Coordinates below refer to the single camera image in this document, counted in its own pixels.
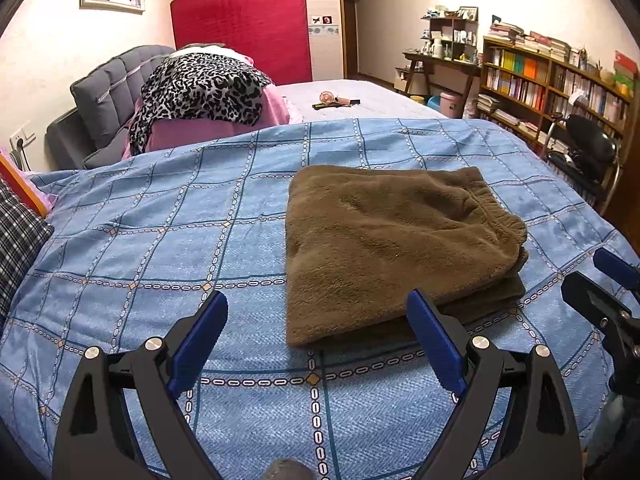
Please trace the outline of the right hand green glove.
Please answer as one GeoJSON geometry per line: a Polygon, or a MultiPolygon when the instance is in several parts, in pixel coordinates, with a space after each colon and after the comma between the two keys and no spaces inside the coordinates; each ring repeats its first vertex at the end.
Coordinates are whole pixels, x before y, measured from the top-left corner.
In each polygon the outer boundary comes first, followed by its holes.
{"type": "Polygon", "coordinates": [[[639,478],[638,400],[608,395],[587,446],[584,478],[639,478]]]}

